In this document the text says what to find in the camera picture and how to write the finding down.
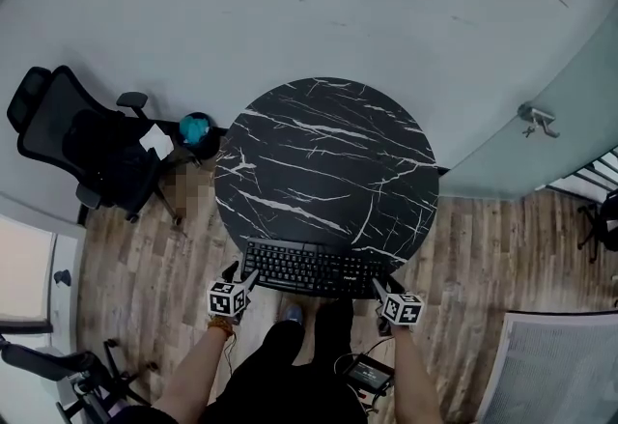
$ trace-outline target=office chair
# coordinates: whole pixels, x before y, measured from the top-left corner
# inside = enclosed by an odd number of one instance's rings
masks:
[[[91,352],[56,356],[12,344],[0,335],[0,354],[7,364],[53,382],[70,379],[76,402],[66,409],[59,402],[56,403],[56,408],[67,424],[70,424],[70,420],[81,410],[86,412],[92,422],[105,423],[110,419],[110,409],[127,397],[139,404],[150,405],[150,402],[129,387],[141,374],[119,372],[110,351],[116,346],[115,340],[103,342],[105,357],[112,372],[110,375],[103,363]],[[158,368],[151,362],[147,369],[156,371]],[[102,396],[101,388],[108,393],[107,396]]]
[[[598,205],[590,204],[579,207],[577,212],[583,212],[592,225],[586,239],[577,245],[577,249],[581,250],[589,240],[594,238],[595,252],[590,258],[590,264],[597,261],[599,242],[602,242],[607,250],[618,251],[618,228],[609,230],[607,227],[608,221],[618,220],[618,190],[607,194],[600,209]]]
[[[154,193],[178,225],[181,218],[158,187],[161,175],[176,164],[159,160],[154,149],[146,152],[139,143],[154,124],[142,111],[147,100],[142,93],[122,94],[116,104],[137,115],[127,117],[96,102],[69,67],[54,72],[33,67],[17,88],[7,116],[19,134],[19,153],[71,173],[79,182],[75,194],[83,205],[118,206],[135,223]]]

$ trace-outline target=small display screen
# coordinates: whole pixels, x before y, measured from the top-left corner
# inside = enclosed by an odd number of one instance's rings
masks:
[[[375,390],[379,390],[389,380],[390,376],[379,371],[375,367],[368,366],[364,362],[358,362],[350,369],[348,376],[359,381],[369,384]]]

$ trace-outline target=orange bracelet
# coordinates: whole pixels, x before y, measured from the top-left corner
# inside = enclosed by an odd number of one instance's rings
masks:
[[[208,323],[208,327],[218,327],[219,329],[222,329],[225,332],[226,340],[234,334],[234,329],[232,328],[232,325],[230,325],[230,322],[225,318],[221,318],[221,316],[215,316],[212,318]]]

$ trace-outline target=black keyboard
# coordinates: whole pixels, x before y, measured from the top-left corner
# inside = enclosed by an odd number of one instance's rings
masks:
[[[381,259],[314,243],[248,239],[241,278],[255,269],[262,287],[317,297],[374,298],[372,278],[386,275]]]

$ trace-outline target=white paper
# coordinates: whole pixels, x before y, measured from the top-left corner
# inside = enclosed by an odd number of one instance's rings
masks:
[[[172,138],[165,134],[157,124],[154,124],[139,142],[146,151],[154,148],[161,161],[174,151]]]

